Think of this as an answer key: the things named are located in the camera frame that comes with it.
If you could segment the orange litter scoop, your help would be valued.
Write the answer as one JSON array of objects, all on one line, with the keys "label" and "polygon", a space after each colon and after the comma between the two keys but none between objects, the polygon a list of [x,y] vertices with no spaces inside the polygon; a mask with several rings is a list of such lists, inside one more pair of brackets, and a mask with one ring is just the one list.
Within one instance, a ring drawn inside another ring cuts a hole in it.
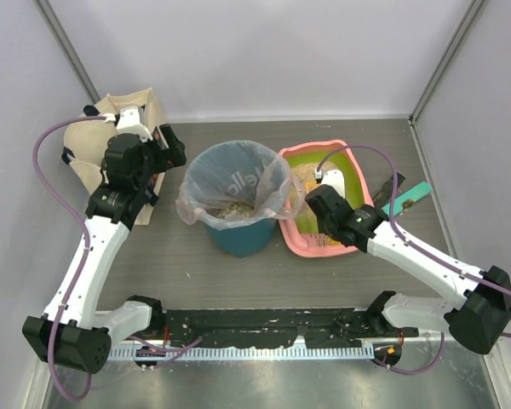
[{"label": "orange litter scoop", "polygon": [[339,225],[347,208],[346,200],[333,187],[319,184],[307,194],[305,202],[316,216],[319,233],[326,235],[331,245],[342,245]]}]

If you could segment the teal trash bin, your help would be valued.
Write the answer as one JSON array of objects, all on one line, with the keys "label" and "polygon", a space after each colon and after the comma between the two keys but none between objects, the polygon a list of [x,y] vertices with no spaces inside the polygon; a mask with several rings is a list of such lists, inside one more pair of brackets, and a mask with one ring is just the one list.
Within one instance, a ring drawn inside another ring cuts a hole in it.
[{"label": "teal trash bin", "polygon": [[279,220],[295,217],[286,205],[294,182],[285,159],[261,143],[226,141],[188,166],[175,201],[184,223],[201,223],[232,256],[261,251]]}]

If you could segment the translucent plastic bin liner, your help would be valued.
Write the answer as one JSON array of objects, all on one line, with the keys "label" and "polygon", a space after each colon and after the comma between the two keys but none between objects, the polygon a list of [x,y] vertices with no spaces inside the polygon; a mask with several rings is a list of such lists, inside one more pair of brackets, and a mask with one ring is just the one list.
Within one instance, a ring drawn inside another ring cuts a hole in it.
[{"label": "translucent plastic bin liner", "polygon": [[[279,153],[254,141],[226,141],[192,160],[175,206],[184,223],[202,222],[218,231],[266,220],[288,221],[302,212],[306,196],[299,187],[298,207],[292,209],[289,195],[294,184],[291,168]],[[251,205],[251,217],[215,217],[232,202]]]}]

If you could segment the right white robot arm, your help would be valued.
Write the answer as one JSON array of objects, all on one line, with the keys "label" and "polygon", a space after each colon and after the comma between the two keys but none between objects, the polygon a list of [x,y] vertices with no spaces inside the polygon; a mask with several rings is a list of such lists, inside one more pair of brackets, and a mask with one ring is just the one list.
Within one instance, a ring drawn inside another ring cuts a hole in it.
[{"label": "right white robot arm", "polygon": [[316,187],[306,202],[321,233],[392,263],[438,293],[436,298],[380,295],[374,305],[389,325],[443,332],[474,353],[491,352],[511,320],[508,273],[460,262],[410,236],[381,210],[368,204],[353,209],[329,185]]}]

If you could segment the pink litter box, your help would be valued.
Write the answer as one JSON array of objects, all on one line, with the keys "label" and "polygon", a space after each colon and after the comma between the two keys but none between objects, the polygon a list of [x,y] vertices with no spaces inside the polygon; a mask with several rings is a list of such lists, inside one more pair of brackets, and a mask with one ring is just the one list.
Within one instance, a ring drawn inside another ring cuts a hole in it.
[{"label": "pink litter box", "polygon": [[353,151],[341,140],[306,142],[280,151],[307,195],[295,219],[279,223],[287,247],[304,258],[345,256],[358,251],[353,233],[340,232],[340,218],[372,205]]}]

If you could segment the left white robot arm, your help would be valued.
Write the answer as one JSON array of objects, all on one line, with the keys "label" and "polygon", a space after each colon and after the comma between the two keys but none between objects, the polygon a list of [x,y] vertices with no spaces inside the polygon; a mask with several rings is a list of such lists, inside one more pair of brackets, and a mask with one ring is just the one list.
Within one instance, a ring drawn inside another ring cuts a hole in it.
[{"label": "left white robot arm", "polygon": [[148,140],[137,130],[120,130],[107,143],[107,180],[89,198],[84,230],[60,289],[39,317],[29,316],[22,334],[37,357],[73,370],[96,374],[113,346],[132,335],[156,335],[164,328],[158,299],[132,296],[97,317],[96,306],[106,277],[136,217],[158,196],[152,178],[185,165],[185,145],[169,124]]}]

